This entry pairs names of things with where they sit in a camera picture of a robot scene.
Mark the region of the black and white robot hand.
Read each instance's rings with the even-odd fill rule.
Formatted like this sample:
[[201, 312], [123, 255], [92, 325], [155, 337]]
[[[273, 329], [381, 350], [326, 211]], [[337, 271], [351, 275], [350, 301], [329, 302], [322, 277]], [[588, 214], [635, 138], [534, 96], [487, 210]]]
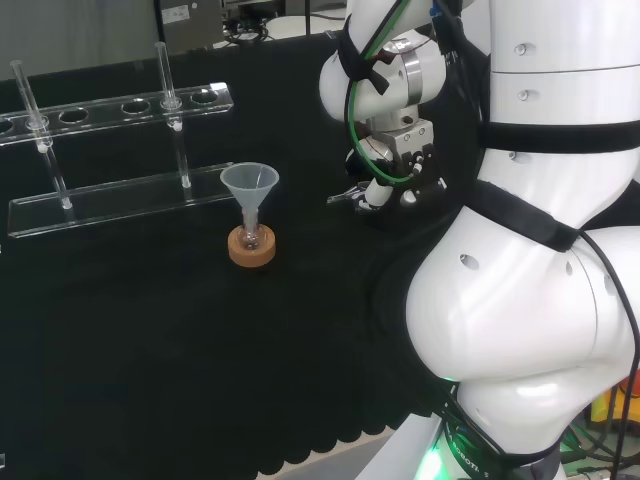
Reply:
[[433, 123], [404, 115], [345, 125], [351, 150], [345, 168], [356, 180], [341, 198], [359, 214], [393, 216], [416, 211], [448, 189], [438, 166]]

